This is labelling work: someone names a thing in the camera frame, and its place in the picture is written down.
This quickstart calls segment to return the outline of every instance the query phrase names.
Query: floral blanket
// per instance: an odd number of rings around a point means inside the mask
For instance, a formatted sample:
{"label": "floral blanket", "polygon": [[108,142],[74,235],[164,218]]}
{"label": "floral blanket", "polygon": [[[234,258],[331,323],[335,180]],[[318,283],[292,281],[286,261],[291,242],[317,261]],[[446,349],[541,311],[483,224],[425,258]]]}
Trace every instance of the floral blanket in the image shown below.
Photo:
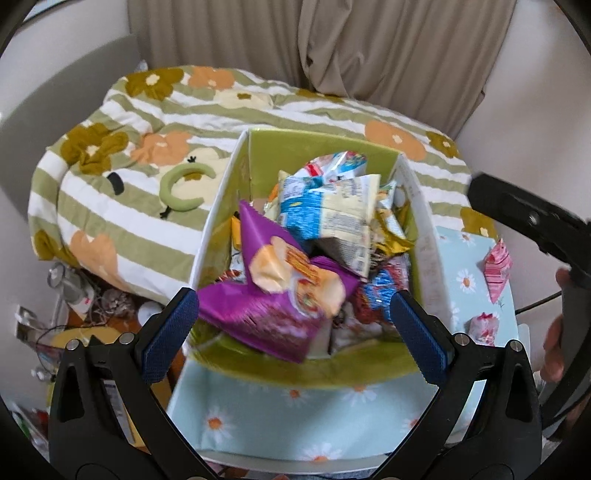
{"label": "floral blanket", "polygon": [[[470,172],[442,133],[384,108],[245,71],[184,66],[121,78],[95,113],[48,148],[28,210],[35,253],[162,303],[195,287],[205,222],[229,156],[243,130],[261,126],[401,150],[434,223],[464,227]],[[191,163],[199,167],[178,169]],[[175,209],[163,202],[165,179],[179,200]]]}

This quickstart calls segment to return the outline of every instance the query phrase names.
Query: finger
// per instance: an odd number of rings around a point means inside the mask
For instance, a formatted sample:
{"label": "finger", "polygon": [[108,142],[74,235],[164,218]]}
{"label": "finger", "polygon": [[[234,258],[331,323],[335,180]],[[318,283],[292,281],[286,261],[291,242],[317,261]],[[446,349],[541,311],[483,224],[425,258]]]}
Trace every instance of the finger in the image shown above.
{"label": "finger", "polygon": [[558,346],[560,341],[560,334],[562,333],[562,315],[556,317],[556,320],[552,322],[548,333],[546,333],[546,339],[544,340],[544,350],[549,351],[554,347]]}
{"label": "finger", "polygon": [[570,273],[566,268],[559,268],[556,271],[556,283],[560,288],[565,288],[567,285],[572,283],[570,279]]}
{"label": "finger", "polygon": [[587,403],[589,403],[589,398],[590,398],[590,396],[587,395],[587,397],[585,397],[581,401],[581,403],[579,403],[575,408],[573,408],[567,414],[566,418],[564,419],[564,422],[566,423],[566,431],[567,432],[570,432],[572,430],[574,424],[577,422],[577,420],[579,419],[579,417],[582,414],[583,410],[587,406]]}
{"label": "finger", "polygon": [[544,357],[544,367],[540,371],[542,380],[556,383],[564,375],[564,357],[560,348],[554,348]]}

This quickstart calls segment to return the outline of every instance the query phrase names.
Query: bed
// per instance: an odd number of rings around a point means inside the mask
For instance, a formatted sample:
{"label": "bed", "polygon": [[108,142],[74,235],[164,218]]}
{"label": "bed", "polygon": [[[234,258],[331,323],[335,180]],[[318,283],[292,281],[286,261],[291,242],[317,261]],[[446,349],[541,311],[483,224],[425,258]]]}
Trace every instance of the bed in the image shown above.
{"label": "bed", "polygon": [[[28,204],[35,253],[162,303],[181,287],[196,288],[211,207],[240,133],[252,127],[324,132],[403,151],[435,226],[459,231],[471,221],[462,213],[469,169],[441,132],[243,70],[183,66],[120,78],[98,110],[47,149]],[[185,176],[172,193],[203,203],[171,210],[161,180],[192,162],[215,174]]]}

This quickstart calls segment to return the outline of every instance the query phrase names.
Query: pink wrapped candy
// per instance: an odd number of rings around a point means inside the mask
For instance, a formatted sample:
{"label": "pink wrapped candy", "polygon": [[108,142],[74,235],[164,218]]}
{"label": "pink wrapped candy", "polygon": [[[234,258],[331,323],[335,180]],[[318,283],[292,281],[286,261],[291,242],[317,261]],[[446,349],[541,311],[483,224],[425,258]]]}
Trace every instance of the pink wrapped candy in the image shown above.
{"label": "pink wrapped candy", "polygon": [[499,319],[493,313],[482,313],[470,320],[468,335],[476,343],[495,346],[496,333],[499,330]]}
{"label": "pink wrapped candy", "polygon": [[496,303],[509,280],[509,270],[513,266],[513,260],[502,239],[491,249],[484,262],[486,285],[491,295],[491,302]]}

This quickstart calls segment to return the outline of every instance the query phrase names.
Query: brown flower print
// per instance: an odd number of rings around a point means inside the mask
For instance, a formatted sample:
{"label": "brown flower print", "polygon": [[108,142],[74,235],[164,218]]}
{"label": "brown flower print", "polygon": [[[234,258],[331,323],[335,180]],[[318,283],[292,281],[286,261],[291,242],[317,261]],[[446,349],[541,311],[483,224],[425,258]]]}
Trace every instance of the brown flower print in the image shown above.
{"label": "brown flower print", "polygon": [[495,222],[486,215],[472,210],[470,207],[462,207],[460,217],[462,218],[462,222],[464,222],[462,232],[487,236],[488,238],[497,238]]}
{"label": "brown flower print", "polygon": [[193,88],[212,88],[225,90],[234,85],[234,75],[230,70],[212,67],[193,67],[193,75],[189,78],[189,86]]}
{"label": "brown flower print", "polygon": [[76,125],[61,145],[60,155],[71,167],[79,164],[85,175],[102,175],[111,169],[111,155],[125,150],[129,137],[125,132],[110,133],[103,124]]}
{"label": "brown flower print", "polygon": [[142,139],[141,147],[133,150],[132,160],[138,163],[152,164],[159,167],[177,165],[189,153],[188,132],[174,131],[164,135],[147,134]]}
{"label": "brown flower print", "polygon": [[57,242],[45,230],[39,230],[33,236],[33,249],[39,260],[49,261],[57,258],[72,267],[80,267],[78,260],[68,247],[64,245],[59,248]]}
{"label": "brown flower print", "polygon": [[410,160],[422,161],[427,156],[425,147],[413,134],[385,122],[371,120],[365,124],[365,138],[370,142],[400,150]]}
{"label": "brown flower print", "polygon": [[429,139],[429,145],[435,150],[439,150],[447,158],[460,158],[460,151],[453,140],[437,132],[427,132],[426,135]]}
{"label": "brown flower print", "polygon": [[329,100],[334,103],[343,103],[343,99],[339,96],[330,94],[325,95],[324,93],[312,92],[305,88],[300,88],[295,94],[301,97],[310,98],[314,100]]}
{"label": "brown flower print", "polygon": [[78,230],[72,236],[70,250],[89,271],[114,287],[129,291],[129,286],[119,276],[117,251],[108,235],[100,233],[90,242],[86,234]]}
{"label": "brown flower print", "polygon": [[148,98],[162,102],[172,95],[173,85],[183,79],[182,69],[157,69],[127,75],[125,91],[130,97],[144,93]]}

